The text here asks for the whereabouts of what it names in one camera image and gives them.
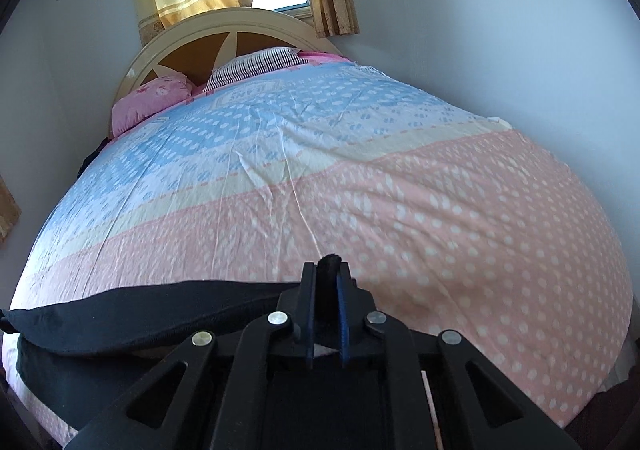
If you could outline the black pants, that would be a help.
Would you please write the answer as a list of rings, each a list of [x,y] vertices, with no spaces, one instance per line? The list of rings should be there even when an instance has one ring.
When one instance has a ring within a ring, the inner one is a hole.
[[[295,282],[193,280],[117,288],[66,303],[5,309],[29,392],[81,430],[196,331],[231,333],[273,311]]]

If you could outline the polka dot bed sheet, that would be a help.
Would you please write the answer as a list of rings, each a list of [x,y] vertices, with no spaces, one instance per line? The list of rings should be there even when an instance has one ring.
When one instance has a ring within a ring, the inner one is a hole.
[[[337,261],[409,329],[459,331],[565,433],[631,317],[620,241],[566,164],[346,60],[227,85],[113,140],[44,223],[8,311],[193,280],[299,285],[314,263],[314,357],[306,330],[273,347],[256,449],[396,449],[381,343],[352,327],[355,355],[340,353]],[[14,334],[2,362],[67,447],[82,429],[29,392]]]

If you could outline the yellow left window curtain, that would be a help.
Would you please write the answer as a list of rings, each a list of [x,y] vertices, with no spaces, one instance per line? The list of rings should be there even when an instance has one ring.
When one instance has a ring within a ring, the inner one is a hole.
[[[17,205],[12,193],[6,187],[3,178],[0,178],[0,238],[5,243],[12,233],[21,216],[21,209]]]

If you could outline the pink pillow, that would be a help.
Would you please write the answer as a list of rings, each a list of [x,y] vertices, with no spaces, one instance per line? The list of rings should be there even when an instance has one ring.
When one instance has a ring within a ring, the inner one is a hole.
[[[119,98],[112,108],[112,136],[128,132],[152,115],[188,99],[193,84],[183,76],[157,77]]]

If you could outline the striped pillow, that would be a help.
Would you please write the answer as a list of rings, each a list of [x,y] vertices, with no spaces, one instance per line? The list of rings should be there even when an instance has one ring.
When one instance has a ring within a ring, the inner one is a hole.
[[[205,84],[207,92],[217,88],[261,76],[272,71],[306,64],[300,51],[291,46],[275,46],[254,53],[235,57],[218,68],[214,68]]]

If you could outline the cream wooden headboard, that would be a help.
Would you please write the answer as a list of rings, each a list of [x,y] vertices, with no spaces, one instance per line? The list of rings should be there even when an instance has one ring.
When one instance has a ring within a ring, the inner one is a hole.
[[[134,57],[115,97],[124,97],[170,68],[195,85],[202,85],[213,69],[236,56],[268,47],[288,45],[303,51],[338,54],[326,38],[300,19],[273,10],[237,7],[198,14],[155,36]]]

